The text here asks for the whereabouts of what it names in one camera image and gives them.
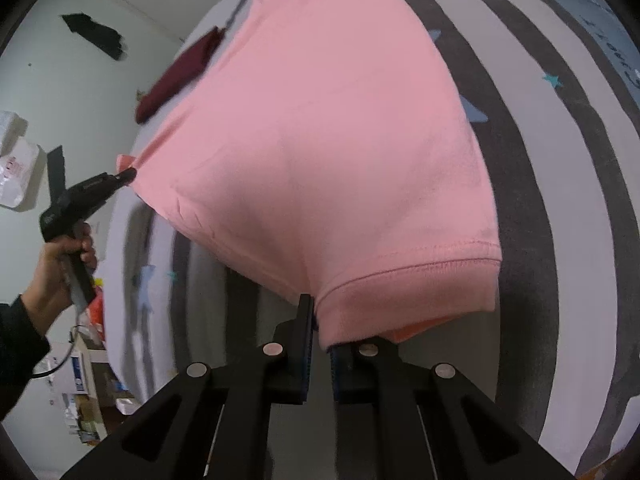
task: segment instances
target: black cable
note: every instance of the black cable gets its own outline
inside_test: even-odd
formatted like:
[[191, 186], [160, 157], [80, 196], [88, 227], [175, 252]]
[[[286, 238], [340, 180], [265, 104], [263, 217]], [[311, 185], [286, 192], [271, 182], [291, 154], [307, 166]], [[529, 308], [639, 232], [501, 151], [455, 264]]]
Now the black cable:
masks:
[[31, 376], [31, 379], [41, 379], [43, 377], [50, 376], [51, 374], [60, 370], [60, 368], [62, 368], [66, 364], [66, 362], [69, 361], [69, 358], [71, 357], [71, 352], [73, 352], [74, 348], [76, 347], [76, 339], [78, 338], [78, 329], [81, 326], [79, 324], [79, 321], [80, 321], [80, 313], [76, 314], [76, 323], [71, 327], [71, 330], [69, 330], [69, 343], [70, 343], [69, 350], [66, 352], [65, 357], [62, 359], [62, 362], [58, 364], [56, 367], [52, 368], [51, 370], [47, 370], [46, 372], [40, 372], [39, 374], [33, 374]]

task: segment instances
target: dark red garment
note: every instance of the dark red garment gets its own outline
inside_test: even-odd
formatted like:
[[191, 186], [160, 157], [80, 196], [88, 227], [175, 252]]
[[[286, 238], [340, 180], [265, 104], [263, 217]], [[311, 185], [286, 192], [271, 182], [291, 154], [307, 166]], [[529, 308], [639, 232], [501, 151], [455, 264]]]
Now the dark red garment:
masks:
[[185, 85], [202, 74], [209, 59], [225, 37], [225, 29], [214, 27], [185, 50], [162, 74], [153, 88], [141, 99], [136, 108], [136, 122], [146, 123], [165, 102]]

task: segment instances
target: pink garment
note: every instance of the pink garment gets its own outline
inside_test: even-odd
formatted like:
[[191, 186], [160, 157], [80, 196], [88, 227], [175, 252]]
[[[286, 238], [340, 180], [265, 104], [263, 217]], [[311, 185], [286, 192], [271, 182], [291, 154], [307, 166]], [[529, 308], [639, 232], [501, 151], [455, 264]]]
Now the pink garment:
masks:
[[403, 0], [254, 0], [129, 164], [140, 197], [229, 267], [311, 293], [324, 348], [494, 308], [491, 184]]

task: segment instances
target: human hand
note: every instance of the human hand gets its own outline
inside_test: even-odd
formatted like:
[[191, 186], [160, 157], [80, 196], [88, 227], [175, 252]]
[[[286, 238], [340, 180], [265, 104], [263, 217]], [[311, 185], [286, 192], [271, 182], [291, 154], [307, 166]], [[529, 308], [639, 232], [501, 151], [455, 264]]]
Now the human hand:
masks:
[[82, 239], [61, 236], [44, 244], [33, 279], [22, 294], [27, 314], [40, 335], [45, 335], [56, 318], [71, 305], [71, 296], [60, 261], [63, 254], [82, 251], [80, 259], [91, 269], [97, 266], [91, 228], [84, 224]]

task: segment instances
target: black garment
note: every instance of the black garment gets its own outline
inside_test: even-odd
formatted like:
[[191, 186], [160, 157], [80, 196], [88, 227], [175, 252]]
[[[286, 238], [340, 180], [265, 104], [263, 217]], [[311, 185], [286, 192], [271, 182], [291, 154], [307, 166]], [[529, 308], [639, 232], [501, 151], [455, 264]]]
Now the black garment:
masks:
[[0, 421], [22, 395], [33, 367], [50, 346], [31, 324], [20, 296], [9, 306], [0, 304]]

